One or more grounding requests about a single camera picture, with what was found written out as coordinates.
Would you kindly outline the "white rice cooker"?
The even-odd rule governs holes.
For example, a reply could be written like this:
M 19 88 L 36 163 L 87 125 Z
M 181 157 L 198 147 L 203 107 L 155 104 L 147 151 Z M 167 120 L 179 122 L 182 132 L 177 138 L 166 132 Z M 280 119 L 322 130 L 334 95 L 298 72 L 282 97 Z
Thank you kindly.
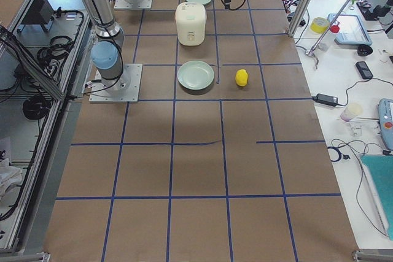
M 197 2 L 182 2 L 175 12 L 177 38 L 182 45 L 197 46 L 205 36 L 206 9 Z

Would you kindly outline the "yellow lemon toy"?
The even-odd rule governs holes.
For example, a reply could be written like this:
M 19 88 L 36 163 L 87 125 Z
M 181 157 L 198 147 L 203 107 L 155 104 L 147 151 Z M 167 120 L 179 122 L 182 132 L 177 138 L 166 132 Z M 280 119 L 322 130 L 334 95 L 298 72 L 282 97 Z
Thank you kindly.
M 245 87 L 248 83 L 248 77 L 249 75 L 245 69 L 239 69 L 235 74 L 235 83 L 239 87 Z

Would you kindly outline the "near green plate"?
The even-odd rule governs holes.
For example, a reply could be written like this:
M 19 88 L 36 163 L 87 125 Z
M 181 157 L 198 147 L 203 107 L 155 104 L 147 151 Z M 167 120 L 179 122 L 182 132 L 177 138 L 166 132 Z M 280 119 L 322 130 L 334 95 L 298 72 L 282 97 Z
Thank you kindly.
M 205 89 L 213 80 L 214 70 L 204 61 L 188 61 L 177 71 L 177 81 L 189 90 Z

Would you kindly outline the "yellow tape roll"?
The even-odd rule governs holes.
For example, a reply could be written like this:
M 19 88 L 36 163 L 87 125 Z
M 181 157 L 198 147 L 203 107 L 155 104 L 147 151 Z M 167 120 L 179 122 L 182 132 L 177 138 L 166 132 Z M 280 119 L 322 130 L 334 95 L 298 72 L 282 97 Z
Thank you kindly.
M 330 22 L 326 18 L 316 17 L 310 24 L 310 30 L 316 34 L 324 33 L 330 26 Z

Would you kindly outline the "red cap squeeze bottle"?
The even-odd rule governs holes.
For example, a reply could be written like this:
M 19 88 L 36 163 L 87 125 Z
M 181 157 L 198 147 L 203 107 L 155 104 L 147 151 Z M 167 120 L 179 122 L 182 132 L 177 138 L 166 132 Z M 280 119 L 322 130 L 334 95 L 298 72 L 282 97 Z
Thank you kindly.
M 318 49 L 326 52 L 335 43 L 335 38 L 340 31 L 338 24 L 332 25 L 318 44 Z

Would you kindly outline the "metal rod with green clip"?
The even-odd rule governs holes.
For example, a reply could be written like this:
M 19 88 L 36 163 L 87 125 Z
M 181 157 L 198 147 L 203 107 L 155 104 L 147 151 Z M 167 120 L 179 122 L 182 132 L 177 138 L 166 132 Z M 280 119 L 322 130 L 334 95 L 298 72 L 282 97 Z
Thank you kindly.
M 324 37 L 328 34 L 330 29 L 336 24 L 337 18 L 340 16 L 342 11 L 348 6 L 348 4 L 351 2 L 351 4 L 354 4 L 356 0 L 346 0 L 346 2 L 341 6 L 339 11 L 335 14 L 334 18 L 330 21 L 328 28 L 322 33 L 322 35 L 318 38 L 316 43 L 309 49 L 305 51 L 306 56 L 312 57 L 314 59 L 315 63 L 315 68 L 318 69 L 318 64 L 319 64 L 319 59 L 315 54 L 316 49 L 318 48 L 318 45 L 322 42 Z

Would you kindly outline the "blue teach pendant tablet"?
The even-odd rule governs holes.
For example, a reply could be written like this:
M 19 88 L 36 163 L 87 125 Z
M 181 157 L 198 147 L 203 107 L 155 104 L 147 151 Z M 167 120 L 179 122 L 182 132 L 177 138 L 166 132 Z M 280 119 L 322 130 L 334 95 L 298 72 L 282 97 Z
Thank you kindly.
M 337 18 L 337 24 L 340 31 L 335 38 L 336 44 L 343 46 L 372 44 L 372 40 L 358 15 L 340 15 Z

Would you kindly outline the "black round cap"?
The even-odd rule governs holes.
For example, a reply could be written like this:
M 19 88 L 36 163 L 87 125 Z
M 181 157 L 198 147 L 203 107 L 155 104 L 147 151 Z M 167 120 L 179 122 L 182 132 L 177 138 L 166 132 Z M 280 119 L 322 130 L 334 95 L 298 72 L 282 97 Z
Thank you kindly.
M 360 44 L 357 47 L 357 54 L 358 54 L 358 56 L 366 57 L 368 55 L 371 55 L 372 53 L 373 53 L 373 49 L 369 45 Z

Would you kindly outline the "black power adapter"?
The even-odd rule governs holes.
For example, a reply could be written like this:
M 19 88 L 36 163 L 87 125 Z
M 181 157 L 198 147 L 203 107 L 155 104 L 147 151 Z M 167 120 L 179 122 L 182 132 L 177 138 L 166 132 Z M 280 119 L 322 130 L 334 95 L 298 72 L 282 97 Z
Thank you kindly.
M 338 105 L 338 98 L 334 96 L 330 96 L 327 94 L 318 93 L 312 97 L 313 101 L 319 104 L 323 104 L 326 106 L 337 106 Z

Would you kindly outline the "black phone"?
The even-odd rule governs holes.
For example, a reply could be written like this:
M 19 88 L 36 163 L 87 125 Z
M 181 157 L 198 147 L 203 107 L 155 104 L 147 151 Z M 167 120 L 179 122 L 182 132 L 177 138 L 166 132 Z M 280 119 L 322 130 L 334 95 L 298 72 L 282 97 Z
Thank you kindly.
M 368 67 L 367 63 L 364 61 L 358 61 L 356 63 L 356 68 L 359 71 L 360 76 L 364 79 L 364 80 L 369 80 L 373 78 L 373 74 L 370 70 L 370 68 Z

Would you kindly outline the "white paper cup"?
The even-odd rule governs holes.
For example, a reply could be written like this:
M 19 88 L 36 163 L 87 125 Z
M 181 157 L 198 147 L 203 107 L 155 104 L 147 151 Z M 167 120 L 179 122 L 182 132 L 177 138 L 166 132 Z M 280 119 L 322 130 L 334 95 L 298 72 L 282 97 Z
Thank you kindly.
M 344 111 L 342 111 L 342 113 L 340 114 L 340 118 L 345 122 L 349 122 L 359 116 L 362 112 L 362 106 L 356 102 L 352 102 L 346 106 Z

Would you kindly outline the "teal cutting mat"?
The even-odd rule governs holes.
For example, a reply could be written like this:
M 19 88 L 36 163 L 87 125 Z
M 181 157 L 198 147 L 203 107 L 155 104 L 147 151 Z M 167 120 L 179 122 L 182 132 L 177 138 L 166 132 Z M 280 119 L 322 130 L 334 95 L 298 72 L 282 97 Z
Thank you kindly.
M 392 240 L 392 156 L 365 155 L 361 161 L 372 176 L 388 222 L 387 235 Z

